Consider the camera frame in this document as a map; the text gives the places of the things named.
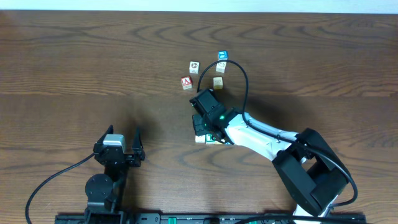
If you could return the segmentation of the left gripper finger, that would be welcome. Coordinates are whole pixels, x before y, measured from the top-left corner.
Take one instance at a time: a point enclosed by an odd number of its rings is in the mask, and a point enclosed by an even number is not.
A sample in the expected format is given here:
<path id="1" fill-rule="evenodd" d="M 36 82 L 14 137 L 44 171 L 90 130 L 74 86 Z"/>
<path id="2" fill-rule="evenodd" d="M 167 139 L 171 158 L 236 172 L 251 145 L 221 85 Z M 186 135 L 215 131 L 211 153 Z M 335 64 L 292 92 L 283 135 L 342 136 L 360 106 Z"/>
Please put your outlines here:
<path id="1" fill-rule="evenodd" d="M 111 125 L 107 128 L 107 130 L 105 131 L 105 133 L 96 141 L 96 145 L 109 145 L 109 143 L 107 143 L 107 142 L 105 141 L 105 139 L 106 139 L 106 136 L 107 136 L 108 134 L 113 134 L 113 132 L 114 132 L 114 128 L 113 128 L 113 125 L 111 124 Z"/>
<path id="2" fill-rule="evenodd" d="M 144 152 L 144 147 L 141 141 L 141 131 L 139 128 L 136 128 L 131 149 L 135 154 L 142 154 Z"/>

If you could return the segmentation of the plain front wooden block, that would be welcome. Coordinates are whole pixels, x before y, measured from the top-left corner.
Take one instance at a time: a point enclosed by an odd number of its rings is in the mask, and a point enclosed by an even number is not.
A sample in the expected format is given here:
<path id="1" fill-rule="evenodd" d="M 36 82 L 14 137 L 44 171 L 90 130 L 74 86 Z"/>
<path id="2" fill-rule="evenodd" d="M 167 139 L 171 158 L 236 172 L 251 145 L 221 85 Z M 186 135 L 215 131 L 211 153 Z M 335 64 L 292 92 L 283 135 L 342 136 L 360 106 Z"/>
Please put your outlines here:
<path id="1" fill-rule="evenodd" d="M 195 142 L 196 143 L 206 143 L 206 136 L 195 136 Z"/>

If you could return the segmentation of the green number 7 block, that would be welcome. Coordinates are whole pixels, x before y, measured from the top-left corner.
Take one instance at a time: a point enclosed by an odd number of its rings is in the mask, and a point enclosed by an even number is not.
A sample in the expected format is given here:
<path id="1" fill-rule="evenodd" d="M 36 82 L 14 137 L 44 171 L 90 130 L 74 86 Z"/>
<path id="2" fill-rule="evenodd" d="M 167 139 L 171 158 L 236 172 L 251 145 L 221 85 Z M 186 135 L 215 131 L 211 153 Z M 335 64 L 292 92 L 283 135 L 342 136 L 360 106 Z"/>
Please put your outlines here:
<path id="1" fill-rule="evenodd" d="M 206 140 L 205 140 L 206 144 L 215 144 L 215 142 L 216 142 L 216 139 L 212 134 L 206 135 Z"/>

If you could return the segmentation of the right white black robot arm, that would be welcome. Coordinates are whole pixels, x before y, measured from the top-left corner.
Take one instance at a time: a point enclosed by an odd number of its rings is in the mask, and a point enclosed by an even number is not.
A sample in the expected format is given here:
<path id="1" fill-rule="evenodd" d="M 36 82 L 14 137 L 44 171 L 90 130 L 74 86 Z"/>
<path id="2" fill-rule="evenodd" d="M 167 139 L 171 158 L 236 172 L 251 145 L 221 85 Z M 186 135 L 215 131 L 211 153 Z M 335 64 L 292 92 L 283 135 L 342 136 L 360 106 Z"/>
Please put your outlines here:
<path id="1" fill-rule="evenodd" d="M 222 105 L 200 108 L 192 121 L 196 136 L 211 135 L 216 142 L 246 147 L 270 160 L 297 203 L 296 216 L 326 217 L 353 183 L 347 168 L 312 129 L 283 131 Z"/>

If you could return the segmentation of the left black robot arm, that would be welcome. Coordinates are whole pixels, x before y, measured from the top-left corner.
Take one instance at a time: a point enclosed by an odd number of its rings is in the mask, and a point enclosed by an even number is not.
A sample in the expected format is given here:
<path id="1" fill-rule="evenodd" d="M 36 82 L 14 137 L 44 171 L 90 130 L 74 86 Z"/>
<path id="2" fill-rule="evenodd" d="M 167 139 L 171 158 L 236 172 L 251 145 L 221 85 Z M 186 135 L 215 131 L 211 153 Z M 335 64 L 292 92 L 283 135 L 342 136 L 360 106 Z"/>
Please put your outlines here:
<path id="1" fill-rule="evenodd" d="M 88 201 L 83 223 L 129 222 L 130 215 L 121 210 L 121 202 L 129 169 L 141 166 L 146 157 L 140 129 L 136 129 L 131 149 L 128 154 L 124 136 L 115 134 L 112 125 L 94 144 L 94 158 L 104 166 L 104 172 L 90 177 L 85 185 Z"/>

